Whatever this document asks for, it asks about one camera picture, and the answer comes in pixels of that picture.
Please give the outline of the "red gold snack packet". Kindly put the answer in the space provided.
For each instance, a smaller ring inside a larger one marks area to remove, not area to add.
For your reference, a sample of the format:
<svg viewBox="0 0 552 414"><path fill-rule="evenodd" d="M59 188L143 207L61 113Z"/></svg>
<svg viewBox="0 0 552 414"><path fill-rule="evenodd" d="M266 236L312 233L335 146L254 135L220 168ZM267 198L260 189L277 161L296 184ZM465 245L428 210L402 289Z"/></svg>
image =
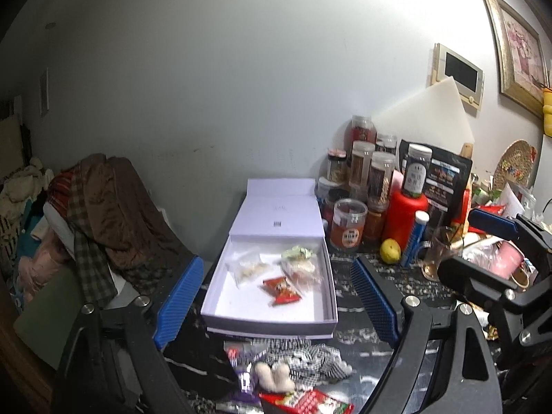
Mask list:
<svg viewBox="0 0 552 414"><path fill-rule="evenodd" d="M294 304L302 299L300 293L294 289L285 276L265 279L263 289L272 296L272 307Z"/></svg>

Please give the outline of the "white gift box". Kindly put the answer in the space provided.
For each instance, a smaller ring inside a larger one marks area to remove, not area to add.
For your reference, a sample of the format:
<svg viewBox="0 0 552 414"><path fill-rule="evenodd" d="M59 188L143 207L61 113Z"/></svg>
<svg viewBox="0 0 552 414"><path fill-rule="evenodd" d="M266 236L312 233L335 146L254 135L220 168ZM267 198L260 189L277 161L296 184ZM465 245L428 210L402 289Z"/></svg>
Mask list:
<svg viewBox="0 0 552 414"><path fill-rule="evenodd" d="M294 246L312 249L313 264L282 261ZM271 269L240 287L226 262L258 252ZM269 278L287 277L302 299L272 307L263 289ZM200 314L209 331L244 337L329 339L338 324L332 266L312 178L253 178L215 265Z"/></svg>

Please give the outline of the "gold picture frame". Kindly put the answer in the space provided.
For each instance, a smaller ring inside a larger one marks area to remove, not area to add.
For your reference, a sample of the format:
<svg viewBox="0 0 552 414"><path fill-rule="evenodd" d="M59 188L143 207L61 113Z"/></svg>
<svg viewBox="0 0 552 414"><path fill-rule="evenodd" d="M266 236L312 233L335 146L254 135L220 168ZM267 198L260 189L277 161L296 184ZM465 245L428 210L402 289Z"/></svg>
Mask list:
<svg viewBox="0 0 552 414"><path fill-rule="evenodd" d="M500 94L541 119L548 80L539 34L504 0L484 3L493 31Z"/></svg>

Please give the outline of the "black coffee bag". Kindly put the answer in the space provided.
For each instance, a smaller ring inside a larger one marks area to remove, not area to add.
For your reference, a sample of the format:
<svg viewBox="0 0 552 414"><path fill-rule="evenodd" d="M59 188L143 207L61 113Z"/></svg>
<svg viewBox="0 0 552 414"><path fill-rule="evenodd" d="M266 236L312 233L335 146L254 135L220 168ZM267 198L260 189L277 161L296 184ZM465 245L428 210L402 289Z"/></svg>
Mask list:
<svg viewBox="0 0 552 414"><path fill-rule="evenodd" d="M406 154L410 143L400 144L401 171L404 173ZM471 175L473 161L456 153L428 144L420 144L432 150L423 194L428 200L428 225L434 230L447 226L461 209L464 191Z"/></svg>

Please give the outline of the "white foam board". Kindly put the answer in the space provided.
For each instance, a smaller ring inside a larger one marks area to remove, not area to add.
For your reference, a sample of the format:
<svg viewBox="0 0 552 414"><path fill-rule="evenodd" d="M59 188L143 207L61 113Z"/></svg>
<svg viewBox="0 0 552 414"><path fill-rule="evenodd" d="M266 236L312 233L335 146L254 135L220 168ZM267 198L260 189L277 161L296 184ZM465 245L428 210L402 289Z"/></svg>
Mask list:
<svg viewBox="0 0 552 414"><path fill-rule="evenodd" d="M373 123L378 133L453 152L460 152L465 144L475 143L453 78L437 82L389 108L376 116Z"/></svg>

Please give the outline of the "clear plastic snack bag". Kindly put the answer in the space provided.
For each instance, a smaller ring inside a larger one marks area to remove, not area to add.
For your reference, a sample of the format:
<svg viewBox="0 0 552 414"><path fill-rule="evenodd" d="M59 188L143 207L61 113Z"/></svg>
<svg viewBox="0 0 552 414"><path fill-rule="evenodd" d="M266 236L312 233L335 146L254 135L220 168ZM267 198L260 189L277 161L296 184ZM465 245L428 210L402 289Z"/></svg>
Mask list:
<svg viewBox="0 0 552 414"><path fill-rule="evenodd" d="M258 252L247 252L236 255L226 262L228 272L232 275L237 287L252 282L271 269L271 264L261 259Z"/></svg>

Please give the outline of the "glass mug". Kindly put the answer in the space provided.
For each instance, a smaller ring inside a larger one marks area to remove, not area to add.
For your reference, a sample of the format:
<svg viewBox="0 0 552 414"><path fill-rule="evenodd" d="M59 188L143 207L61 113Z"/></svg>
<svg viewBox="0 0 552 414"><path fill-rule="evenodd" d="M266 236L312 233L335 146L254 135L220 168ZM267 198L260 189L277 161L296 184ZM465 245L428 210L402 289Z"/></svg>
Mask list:
<svg viewBox="0 0 552 414"><path fill-rule="evenodd" d="M437 281L441 262L460 256L463 249L464 240L459 229L445 226L435 229L421 267L423 276L430 281Z"/></svg>

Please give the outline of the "white lid supplement bottle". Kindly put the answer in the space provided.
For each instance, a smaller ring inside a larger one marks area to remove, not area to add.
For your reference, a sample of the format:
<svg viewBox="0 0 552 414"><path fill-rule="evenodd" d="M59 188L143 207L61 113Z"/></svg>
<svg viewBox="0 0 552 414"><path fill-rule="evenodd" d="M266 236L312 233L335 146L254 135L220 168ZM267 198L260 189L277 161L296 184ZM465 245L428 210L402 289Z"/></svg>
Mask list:
<svg viewBox="0 0 552 414"><path fill-rule="evenodd" d="M428 168L432 158L429 147L410 143L406 154L401 193L413 199L423 194Z"/></svg>

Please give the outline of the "black spice bottle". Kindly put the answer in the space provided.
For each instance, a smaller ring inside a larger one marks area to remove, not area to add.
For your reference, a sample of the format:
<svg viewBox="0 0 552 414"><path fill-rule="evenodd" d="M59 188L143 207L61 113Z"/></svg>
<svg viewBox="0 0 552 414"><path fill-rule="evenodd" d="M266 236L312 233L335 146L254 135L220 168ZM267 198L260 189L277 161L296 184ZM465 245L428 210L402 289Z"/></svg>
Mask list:
<svg viewBox="0 0 552 414"><path fill-rule="evenodd" d="M323 200L322 218L330 225L333 221L335 204L349 197L349 191L343 188L331 189Z"/></svg>

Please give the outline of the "yellow lemon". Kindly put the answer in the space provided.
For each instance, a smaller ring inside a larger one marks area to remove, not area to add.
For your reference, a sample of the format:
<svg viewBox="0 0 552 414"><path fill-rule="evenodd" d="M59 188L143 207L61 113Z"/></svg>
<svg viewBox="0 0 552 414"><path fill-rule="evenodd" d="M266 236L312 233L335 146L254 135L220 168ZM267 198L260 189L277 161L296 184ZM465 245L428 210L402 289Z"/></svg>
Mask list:
<svg viewBox="0 0 552 414"><path fill-rule="evenodd" d="M387 265L395 265L401 260L401 246L392 238L386 239L380 247L380 258Z"/></svg>

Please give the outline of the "jar with beans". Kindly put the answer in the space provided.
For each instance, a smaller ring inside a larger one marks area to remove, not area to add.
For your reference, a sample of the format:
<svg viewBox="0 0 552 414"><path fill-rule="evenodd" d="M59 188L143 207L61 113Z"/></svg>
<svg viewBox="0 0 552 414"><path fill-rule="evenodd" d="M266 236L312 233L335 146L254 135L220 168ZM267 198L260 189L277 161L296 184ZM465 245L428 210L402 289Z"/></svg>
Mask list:
<svg viewBox="0 0 552 414"><path fill-rule="evenodd" d="M368 202L376 207L386 206L395 170L395 155L375 151L368 172Z"/></svg>

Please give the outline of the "wall intercom panel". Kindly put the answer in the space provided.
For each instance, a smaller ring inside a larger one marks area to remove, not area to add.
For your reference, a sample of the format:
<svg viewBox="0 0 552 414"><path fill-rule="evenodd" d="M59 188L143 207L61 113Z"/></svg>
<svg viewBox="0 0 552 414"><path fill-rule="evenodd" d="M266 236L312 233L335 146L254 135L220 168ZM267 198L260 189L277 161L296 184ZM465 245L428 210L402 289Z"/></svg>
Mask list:
<svg viewBox="0 0 552 414"><path fill-rule="evenodd" d="M435 84L447 78L454 80L463 102L475 109L481 108L485 82L483 70L443 44L436 43L430 83Z"/></svg>

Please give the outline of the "red spicy strip packet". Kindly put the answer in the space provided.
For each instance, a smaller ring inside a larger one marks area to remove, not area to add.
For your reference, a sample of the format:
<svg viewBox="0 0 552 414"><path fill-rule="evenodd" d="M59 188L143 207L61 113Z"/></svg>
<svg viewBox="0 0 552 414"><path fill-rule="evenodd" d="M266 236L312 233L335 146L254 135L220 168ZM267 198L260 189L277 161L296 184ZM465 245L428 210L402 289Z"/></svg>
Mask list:
<svg viewBox="0 0 552 414"><path fill-rule="evenodd" d="M294 393L260 393L264 413L287 414L350 414L354 406L333 398L319 390Z"/></svg>

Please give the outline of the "pink cup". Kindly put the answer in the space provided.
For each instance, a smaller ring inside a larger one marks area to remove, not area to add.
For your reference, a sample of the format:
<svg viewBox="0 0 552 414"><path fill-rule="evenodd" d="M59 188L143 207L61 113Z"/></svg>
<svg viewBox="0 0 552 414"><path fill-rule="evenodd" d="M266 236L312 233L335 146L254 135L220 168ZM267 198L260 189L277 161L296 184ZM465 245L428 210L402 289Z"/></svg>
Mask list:
<svg viewBox="0 0 552 414"><path fill-rule="evenodd" d="M524 261L523 252L510 241L502 241L490 271L500 278L509 279Z"/></svg>

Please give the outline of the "brown blanket pile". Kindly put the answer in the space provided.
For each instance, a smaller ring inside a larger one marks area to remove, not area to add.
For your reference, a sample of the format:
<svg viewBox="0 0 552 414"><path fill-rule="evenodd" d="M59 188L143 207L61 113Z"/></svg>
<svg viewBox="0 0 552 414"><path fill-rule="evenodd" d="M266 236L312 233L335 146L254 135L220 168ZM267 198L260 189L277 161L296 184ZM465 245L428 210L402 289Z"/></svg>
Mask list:
<svg viewBox="0 0 552 414"><path fill-rule="evenodd" d="M141 294L152 294L192 252L170 229L128 159L96 153L77 166L93 238L108 257L109 272Z"/></svg>

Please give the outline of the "red plastic bottle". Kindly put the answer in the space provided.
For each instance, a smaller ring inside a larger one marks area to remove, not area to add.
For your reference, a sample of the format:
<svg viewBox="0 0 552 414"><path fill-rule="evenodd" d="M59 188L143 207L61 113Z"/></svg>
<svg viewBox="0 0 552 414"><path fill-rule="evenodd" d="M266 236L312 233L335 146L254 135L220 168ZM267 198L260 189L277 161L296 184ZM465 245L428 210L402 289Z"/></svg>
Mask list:
<svg viewBox="0 0 552 414"><path fill-rule="evenodd" d="M394 191L390 196L382 239L393 239L401 250L405 250L414 225L415 212L420 210L428 210L426 195L411 198L403 195L400 190Z"/></svg>

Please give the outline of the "tall jar red contents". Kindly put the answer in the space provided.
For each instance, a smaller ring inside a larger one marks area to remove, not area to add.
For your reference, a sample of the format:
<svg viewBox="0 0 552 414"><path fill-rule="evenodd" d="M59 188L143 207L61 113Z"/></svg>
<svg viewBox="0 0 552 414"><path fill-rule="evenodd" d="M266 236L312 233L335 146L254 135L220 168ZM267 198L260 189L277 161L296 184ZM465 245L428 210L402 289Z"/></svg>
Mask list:
<svg viewBox="0 0 552 414"><path fill-rule="evenodd" d="M353 150L353 144L356 141L364 141L375 144L377 130L371 117L353 115L350 123L345 129L344 146L347 155L350 156Z"/></svg>

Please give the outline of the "black white striped cloth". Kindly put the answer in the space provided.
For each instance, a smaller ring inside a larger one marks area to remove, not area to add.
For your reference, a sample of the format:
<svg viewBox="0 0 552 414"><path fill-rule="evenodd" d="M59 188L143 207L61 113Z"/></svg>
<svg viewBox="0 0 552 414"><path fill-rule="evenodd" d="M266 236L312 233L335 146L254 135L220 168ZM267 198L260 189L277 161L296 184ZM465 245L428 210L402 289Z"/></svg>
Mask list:
<svg viewBox="0 0 552 414"><path fill-rule="evenodd" d="M346 380L354 374L341 352L325 343L310 339L256 339L253 344L263 347L261 357L265 363L287 364L291 379L301 387Z"/></svg>

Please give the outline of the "blue white tube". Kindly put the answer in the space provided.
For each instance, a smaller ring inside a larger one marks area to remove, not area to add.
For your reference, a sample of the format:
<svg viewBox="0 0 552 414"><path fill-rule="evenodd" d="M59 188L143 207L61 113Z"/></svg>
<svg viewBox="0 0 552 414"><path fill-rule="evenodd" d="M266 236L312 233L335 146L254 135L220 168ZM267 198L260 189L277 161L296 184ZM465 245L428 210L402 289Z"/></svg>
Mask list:
<svg viewBox="0 0 552 414"><path fill-rule="evenodd" d="M424 236L427 223L429 221L430 215L426 211L418 210L415 212L414 224L411 229L406 248L401 255L401 267L407 268L411 265L414 252L417 250L417 247Z"/></svg>

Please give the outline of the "plaid cloth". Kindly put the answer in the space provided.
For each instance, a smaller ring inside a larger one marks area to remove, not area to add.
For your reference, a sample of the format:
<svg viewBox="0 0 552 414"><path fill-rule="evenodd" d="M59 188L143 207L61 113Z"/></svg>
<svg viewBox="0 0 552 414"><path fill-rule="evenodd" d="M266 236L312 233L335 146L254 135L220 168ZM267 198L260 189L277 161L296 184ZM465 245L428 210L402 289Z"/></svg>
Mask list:
<svg viewBox="0 0 552 414"><path fill-rule="evenodd" d="M74 166L72 171L67 220L74 233L77 275L85 301L104 308L117 295L117 290L109 272L108 257L93 238L80 166Z"/></svg>

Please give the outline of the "clear jar orange label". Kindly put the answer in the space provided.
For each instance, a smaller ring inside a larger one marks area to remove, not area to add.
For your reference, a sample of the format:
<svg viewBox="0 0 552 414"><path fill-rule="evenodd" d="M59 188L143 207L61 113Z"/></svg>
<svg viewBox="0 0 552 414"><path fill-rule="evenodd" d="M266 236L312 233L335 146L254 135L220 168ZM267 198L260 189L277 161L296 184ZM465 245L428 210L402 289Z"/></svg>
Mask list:
<svg viewBox="0 0 552 414"><path fill-rule="evenodd" d="M333 209L330 244L344 252L354 252L359 247L366 223L368 207L361 201L345 198L337 201Z"/></svg>

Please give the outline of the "woven straw plate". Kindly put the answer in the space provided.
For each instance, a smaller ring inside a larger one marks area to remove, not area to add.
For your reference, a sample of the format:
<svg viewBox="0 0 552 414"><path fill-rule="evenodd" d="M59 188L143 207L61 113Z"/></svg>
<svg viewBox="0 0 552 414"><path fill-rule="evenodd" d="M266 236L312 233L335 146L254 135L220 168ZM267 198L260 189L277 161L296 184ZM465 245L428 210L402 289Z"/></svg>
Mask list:
<svg viewBox="0 0 552 414"><path fill-rule="evenodd" d="M537 150L526 140L515 140L502 154L492 180L492 190L501 191L507 182L527 187L537 158Z"/></svg>

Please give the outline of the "purple snack packet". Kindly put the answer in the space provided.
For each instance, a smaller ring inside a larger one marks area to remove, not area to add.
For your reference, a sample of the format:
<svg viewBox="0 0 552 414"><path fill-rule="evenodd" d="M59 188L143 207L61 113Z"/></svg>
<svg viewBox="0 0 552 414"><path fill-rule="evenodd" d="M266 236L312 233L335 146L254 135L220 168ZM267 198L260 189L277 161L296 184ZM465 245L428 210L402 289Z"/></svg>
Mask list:
<svg viewBox="0 0 552 414"><path fill-rule="evenodd" d="M262 360L268 350L266 342L225 341L224 350L239 381L239 397L255 399L257 377L255 364Z"/></svg>

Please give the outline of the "tall jar brown label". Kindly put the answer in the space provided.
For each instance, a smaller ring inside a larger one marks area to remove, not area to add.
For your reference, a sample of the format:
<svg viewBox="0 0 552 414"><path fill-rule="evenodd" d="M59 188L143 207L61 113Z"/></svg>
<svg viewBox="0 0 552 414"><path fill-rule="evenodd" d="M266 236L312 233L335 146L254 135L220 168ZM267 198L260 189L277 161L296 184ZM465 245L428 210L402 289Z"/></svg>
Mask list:
<svg viewBox="0 0 552 414"><path fill-rule="evenodd" d="M353 142L351 171L349 176L350 185L367 185L369 166L371 165L372 154L374 152L375 145L373 143L361 140Z"/></svg>

